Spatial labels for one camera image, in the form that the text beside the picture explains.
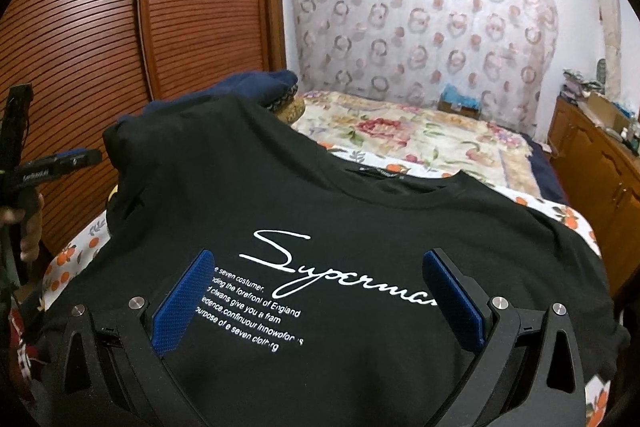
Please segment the silver bolt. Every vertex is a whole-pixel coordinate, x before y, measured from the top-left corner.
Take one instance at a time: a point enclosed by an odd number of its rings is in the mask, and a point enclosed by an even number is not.
[[[145,299],[143,297],[133,297],[129,301],[129,308],[132,310],[139,310],[145,305]]]
[[[86,308],[84,307],[84,304],[76,304],[73,308],[71,308],[71,314],[74,317],[79,317],[84,313],[85,309]]]
[[[556,304],[554,304],[552,308],[554,309],[556,315],[566,315],[566,308],[559,302],[556,302]]]
[[[499,310],[505,310],[509,307],[509,301],[504,297],[494,297],[491,301],[496,308]]]

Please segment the blue gripper pad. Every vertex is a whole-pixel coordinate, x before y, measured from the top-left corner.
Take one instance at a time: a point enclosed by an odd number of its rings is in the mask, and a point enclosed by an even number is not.
[[[480,353],[485,343],[482,315],[433,250],[422,258],[422,278],[462,349]]]
[[[178,347],[214,277],[215,267],[213,254],[202,250],[154,313],[151,345],[158,357]]]

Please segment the black t-shirt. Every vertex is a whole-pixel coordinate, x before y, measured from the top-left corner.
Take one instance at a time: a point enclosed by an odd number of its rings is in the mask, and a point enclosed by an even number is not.
[[[104,136],[120,187],[113,238],[55,301],[158,303],[176,260],[216,276],[165,360],[213,426],[421,426],[472,356],[425,286],[440,247],[489,296],[564,304],[585,377],[610,377],[626,331],[602,262],[564,225],[466,174],[375,173],[240,98],[178,104]]]

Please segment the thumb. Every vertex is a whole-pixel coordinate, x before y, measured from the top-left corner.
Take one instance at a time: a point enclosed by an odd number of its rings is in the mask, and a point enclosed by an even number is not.
[[[24,210],[0,206],[0,225],[14,225],[24,218]]]

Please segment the dresser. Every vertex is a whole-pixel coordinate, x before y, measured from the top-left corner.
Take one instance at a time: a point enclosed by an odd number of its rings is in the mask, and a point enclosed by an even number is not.
[[[640,160],[562,98],[548,143],[571,206],[593,227],[615,296],[640,266]]]

